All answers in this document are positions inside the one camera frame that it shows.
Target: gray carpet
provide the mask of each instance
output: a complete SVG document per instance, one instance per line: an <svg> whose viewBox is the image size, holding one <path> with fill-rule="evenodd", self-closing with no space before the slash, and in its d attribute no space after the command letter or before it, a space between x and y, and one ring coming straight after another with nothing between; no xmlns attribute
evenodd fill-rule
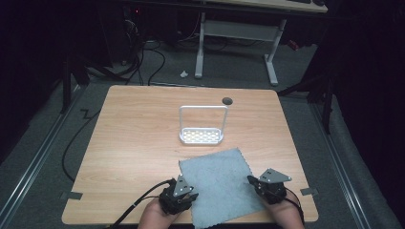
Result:
<svg viewBox="0 0 405 229"><path fill-rule="evenodd" d="M274 58L274 65L280 85L271 87L266 75L266 67L260 52L267 44L259 44L251 49L240 46L228 46L220 52L207 51L203 79L193 77L196 48L179 47L177 49L162 45L157 49L165 56L163 68L154 76L153 82L165 84L192 85L224 88L253 88L283 90L298 83L305 71L316 47L293 51L281 46ZM151 51L144 52L140 68L143 81L162 63L162 57ZM180 73L187 71L189 76L181 78ZM105 78L93 78L84 95L81 96L68 116L57 136L51 153L43 165L31 189L25 196L8 228L103 228L105 225L65 225L61 221L66 200L59 197L62 192L70 191L73 184L62 171L61 159L70 140L87 121L82 109L89 110L88 116L95 114L101 107L108 88L118 84ZM139 84L135 75L131 84ZM0 206L4 206L19 178L30 164L61 109L61 87L53 93L48 103L38 112L31 122L29 130L21 138L9 158L0 167ZM319 192L314 197L319 220L306 225L307 228L357 228L351 209L346 202L339 180L333 169L329 148L317 125L309 104L301 94L281 97L281 103L291 130L298 155L307 175L309 186ZM401 228L391 210L385 204L378 187L367 167L353 146L349 132L334 101L331 116L331 136L336 148L347 166L348 174L354 181L365 211L370 214L372 228ZM75 176L81 159L90 140L96 119L92 120L77 136L66 156L66 168Z"/></svg>

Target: wooden table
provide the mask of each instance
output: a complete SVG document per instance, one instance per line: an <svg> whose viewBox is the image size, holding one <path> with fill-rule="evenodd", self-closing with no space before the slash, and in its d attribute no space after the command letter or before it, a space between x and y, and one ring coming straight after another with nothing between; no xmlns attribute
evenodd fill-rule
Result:
<svg viewBox="0 0 405 229"><path fill-rule="evenodd" d="M179 138L179 107L223 105L230 97L224 140L217 146L186 146ZM177 178L179 160L238 147L254 176L273 168L292 177L286 186L301 200L306 221L318 213L277 93L271 90L113 86L105 99L62 220L110 224L155 184ZM153 194L161 193L162 188ZM148 200L123 223L138 223ZM230 222L269 222L266 212ZM190 211L177 223L191 223Z"/></svg>

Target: dark wall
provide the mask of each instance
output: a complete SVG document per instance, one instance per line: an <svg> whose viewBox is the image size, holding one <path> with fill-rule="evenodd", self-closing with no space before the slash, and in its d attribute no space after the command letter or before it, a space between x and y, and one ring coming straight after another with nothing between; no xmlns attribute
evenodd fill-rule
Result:
<svg viewBox="0 0 405 229"><path fill-rule="evenodd" d="M304 80L336 75L334 93L360 155L405 226L405 1L344 1Z"/></svg>
<svg viewBox="0 0 405 229"><path fill-rule="evenodd" d="M48 99L63 56L46 4L7 1L0 9L1 162Z"/></svg>

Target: small black object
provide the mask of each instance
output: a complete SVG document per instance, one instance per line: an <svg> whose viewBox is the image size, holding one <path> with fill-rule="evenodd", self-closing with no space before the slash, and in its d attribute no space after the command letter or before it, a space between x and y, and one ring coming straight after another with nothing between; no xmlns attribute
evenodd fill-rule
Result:
<svg viewBox="0 0 405 229"><path fill-rule="evenodd" d="M230 97L223 98L223 104L224 105L231 105L232 103L233 103L232 98L230 98Z"/></svg>
<svg viewBox="0 0 405 229"><path fill-rule="evenodd" d="M312 0L312 2L319 7L325 6L325 1L324 0Z"/></svg>
<svg viewBox="0 0 405 229"><path fill-rule="evenodd" d="M310 4L310 0L288 0L288 1Z"/></svg>

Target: tape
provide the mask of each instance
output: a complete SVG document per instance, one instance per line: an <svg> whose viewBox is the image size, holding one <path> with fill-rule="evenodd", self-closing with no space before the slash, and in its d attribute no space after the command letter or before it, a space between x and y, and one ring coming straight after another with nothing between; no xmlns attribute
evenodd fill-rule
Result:
<svg viewBox="0 0 405 229"><path fill-rule="evenodd" d="M60 199L62 199L62 200L66 200L66 199L77 199L77 200L80 200L82 196L83 196L82 193L63 192L62 195L60 195Z"/></svg>
<svg viewBox="0 0 405 229"><path fill-rule="evenodd" d="M313 188L306 188L306 189L301 189L301 194L303 196L307 196L307 195L312 195L312 196L316 196L318 195L318 190L317 189L313 189Z"/></svg>

